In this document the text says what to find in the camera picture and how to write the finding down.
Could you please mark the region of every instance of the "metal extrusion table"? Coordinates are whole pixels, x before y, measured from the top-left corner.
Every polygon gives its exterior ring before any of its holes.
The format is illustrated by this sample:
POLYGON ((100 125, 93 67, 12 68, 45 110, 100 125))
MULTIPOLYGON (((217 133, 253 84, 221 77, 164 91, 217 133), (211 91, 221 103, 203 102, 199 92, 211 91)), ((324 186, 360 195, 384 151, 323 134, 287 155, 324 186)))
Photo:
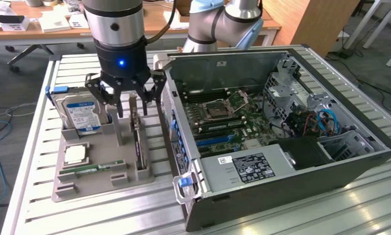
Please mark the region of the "metal extrusion table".
MULTIPOLYGON (((289 46, 333 84, 372 122, 391 137, 391 116, 348 82, 316 53, 289 46)), ((174 51, 152 51, 156 53, 174 51)), ((391 159, 367 171, 344 188, 186 233, 174 201, 172 174, 156 108, 149 106, 146 134, 154 182, 65 202, 50 200, 61 121, 46 100, 46 85, 82 86, 85 74, 98 72, 94 54, 65 55, 50 61, 45 73, 30 132, 1 234, 391 234, 391 159)), ((320 89, 301 71, 311 90, 320 89)), ((122 104, 124 116, 128 104, 122 104)))

